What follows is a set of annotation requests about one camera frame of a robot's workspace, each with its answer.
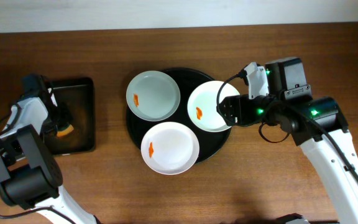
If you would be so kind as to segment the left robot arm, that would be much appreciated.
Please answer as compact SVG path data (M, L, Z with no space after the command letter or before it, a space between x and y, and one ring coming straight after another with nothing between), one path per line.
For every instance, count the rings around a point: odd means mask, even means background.
M19 218L38 213L51 223L99 223L63 186L61 170L40 134L55 104L50 98L29 97L11 106L0 132L0 197L22 213L1 215Z

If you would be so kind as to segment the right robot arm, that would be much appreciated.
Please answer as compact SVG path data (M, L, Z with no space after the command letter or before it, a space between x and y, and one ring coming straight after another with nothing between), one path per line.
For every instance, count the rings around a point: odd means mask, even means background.
M358 156L348 122L331 97L315 99L303 62L287 57L252 62L235 75L248 94L216 97L228 126L279 126L311 162L340 223L358 223Z

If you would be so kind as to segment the pale green plate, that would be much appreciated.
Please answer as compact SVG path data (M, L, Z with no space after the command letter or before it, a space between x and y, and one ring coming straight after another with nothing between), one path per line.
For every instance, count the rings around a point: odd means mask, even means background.
M136 108L133 94L139 97ZM150 70L136 75L128 84L126 101L129 109L140 119L162 121L176 112L181 100L176 81L166 73Z

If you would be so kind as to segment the green orange sponge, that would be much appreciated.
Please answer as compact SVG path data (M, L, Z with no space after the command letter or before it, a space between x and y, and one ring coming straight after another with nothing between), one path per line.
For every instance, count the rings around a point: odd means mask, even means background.
M62 138L67 136L74 130L74 127L71 124L67 124L57 129L56 137Z

